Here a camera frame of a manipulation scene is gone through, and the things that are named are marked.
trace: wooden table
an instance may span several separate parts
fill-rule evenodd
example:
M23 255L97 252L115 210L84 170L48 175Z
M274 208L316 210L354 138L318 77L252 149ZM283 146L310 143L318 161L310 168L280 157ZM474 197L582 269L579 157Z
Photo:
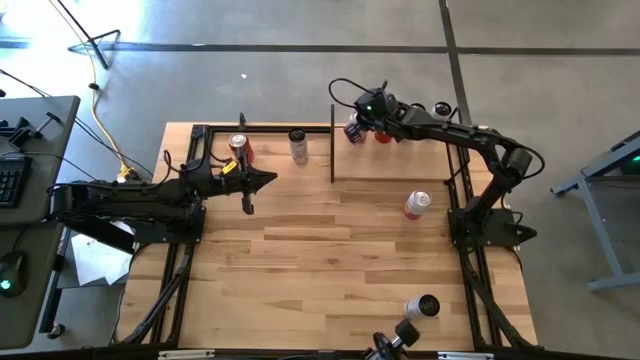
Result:
M161 151L171 152L174 165L186 157L192 125L167 124ZM285 134L251 134L250 139L254 166L277 172L278 179L252 197L253 216L242 212L238 194L206 201L181 348L364 350L373 345L375 331L394 336L407 300L433 294L440 314L413 322L422 337L411 349L473 349L460 262L446 218L446 145L383 145L371 137L354 146L338 129L332 184L329 135L308 136L310 158L303 166L291 159ZM227 141L228 134L215 136L216 155L230 154ZM481 158L471 155L473 186L480 193L491 176ZM166 171L161 159L155 181ZM433 204L410 221L401 209L416 189L429 191ZM166 251L166 245L150 245L136 258L120 336L133 330L156 299ZM501 248L486 252L496 302L535 343L514 254ZM170 305L165 330L172 311ZM478 312L489 339L484 307Z

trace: metal stand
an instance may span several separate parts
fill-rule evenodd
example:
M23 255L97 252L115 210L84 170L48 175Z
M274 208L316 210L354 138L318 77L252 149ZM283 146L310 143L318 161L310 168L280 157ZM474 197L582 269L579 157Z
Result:
M66 6L64 6L64 4L62 3L62 0L58 0L58 4L60 4L60 6L62 7L62 9L64 9L64 11L67 13L67 15L71 18L71 20L73 21L74 24L76 24L76 26L78 27L78 29L80 29L80 31L82 31L82 34L87 38L87 41L85 41L82 44L78 44L78 45L73 45L67 48L67 50L72 51L72 52L79 52L78 49L85 47L86 45L91 45L91 47L93 48L93 52L96 54L96 57L98 58L98 61L100 61L100 65L102 65L102 67L105 70L109 70L109 64L107 64L107 60L105 59L105 57L102 54L102 51L100 50L100 43L102 42L102 39L104 39L107 36L113 35L115 34L115 40L109 43L109 51L112 51L113 48L115 47L116 43L118 42L118 40L120 39L120 30L116 29L116 30L111 30L109 32L106 32L104 34L98 35L98 36L94 36L91 37L89 36L89 34L84 30L84 28L82 27L82 25L80 25L80 23L78 22L78 20L76 20L76 18L71 14L71 11L69 11L69 9L67 9Z
M620 144L614 146L605 156L582 169L580 175L551 189L551 192L557 197L561 197L571 190L580 190L589 216L591 216L591 222L596 230L600 246L613 272L613 276L611 277L588 282L587 286L591 290L603 290L640 284L640 272L625 274L622 270L605 227L606 220L598 211L598 207L590 190L590 182L607 180L603 175L620 167L621 164L631 161L631 159L634 159L634 157L638 155L640 155L640 131L626 138ZM621 178L627 177L615 177L616 180L620 180Z

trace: computer mouse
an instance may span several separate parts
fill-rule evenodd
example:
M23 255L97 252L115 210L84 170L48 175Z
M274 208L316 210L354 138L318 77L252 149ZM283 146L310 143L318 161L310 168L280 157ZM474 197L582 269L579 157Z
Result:
M0 258L0 295L16 297L27 288L27 253L12 251Z

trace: yellow cable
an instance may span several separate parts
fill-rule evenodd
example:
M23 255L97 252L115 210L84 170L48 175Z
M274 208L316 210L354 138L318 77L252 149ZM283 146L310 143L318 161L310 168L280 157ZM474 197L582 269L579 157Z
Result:
M96 75L96 64L93 62L93 57L91 56L91 53L89 52L89 48L88 48L86 42L82 40L82 37L80 36L80 34L78 34L78 32L73 27L73 25L71 25L69 20L67 20L67 18L62 14L60 9L58 9L58 7L53 3L53 0L49 0L49 3L51 4L51 6L53 6L54 9L56 9L58 14L62 18L62 20L64 20L64 22L66 22L67 25L69 25L69 28L71 29L71 31L73 31L73 33L76 35L76 37L80 41L80 44L82 44L82 47L84 48L84 51L86 51L87 56L89 57L89 60L91 61L91 70L92 70L92 74L93 74L93 83L97 84L98 83L98 76ZM111 146L113 147L113 149L116 151L116 155L118 156L118 159L120 160L120 173L118 174L118 177L119 178L120 177L124 178L126 175L129 174L129 172L132 170L132 168L129 167L127 165L127 163L124 161L124 159L122 158L122 155L120 155L120 149L118 149L118 146L116 145L115 141L113 141L113 138L111 138L111 135L109 135L109 132L107 132L107 130L102 125L102 122L100 122L100 119L98 119L98 114L96 114L96 92L97 91L98 90L91 89L91 115L93 116L93 120L95 120L96 124L98 124L98 127L100 128L100 130L102 130L104 135L107 137L107 139L111 143Z

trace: gray desk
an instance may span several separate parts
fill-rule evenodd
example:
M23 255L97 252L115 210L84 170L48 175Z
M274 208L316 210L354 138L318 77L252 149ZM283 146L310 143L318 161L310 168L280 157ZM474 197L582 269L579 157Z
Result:
M27 143L25 151L39 151L53 153L62 156L64 154L73 119L80 99L75 96L54 97L50 99L3 99L0 100L0 119L15 123L20 116L32 121L37 126L39 121L45 119L44 113L51 111L65 123L45 129L46 141L33 141ZM10 150L10 146L0 139L0 154ZM46 206L40 209L40 205L31 204L30 201L39 203L38 199L46 199L46 188L55 182L60 168L60 160L51 156L34 156L32 165L32 177L29 180L29 191L40 196L22 198L21 207L26 204L31 211L36 212L35 217L40 216L46 210ZM10 210L2 210L0 218L15 216ZM18 226L0 225L0 256L11 250L13 242L18 235ZM0 296L0 349L21 348L29 345L35 333L38 316L42 307L43 298L49 283L49 277L53 262L56 258L56 250L60 242L63 226L56 223L35 223L29 225L24 236L17 246L18 250L28 254L27 264L27 289L19 297L7 299Z

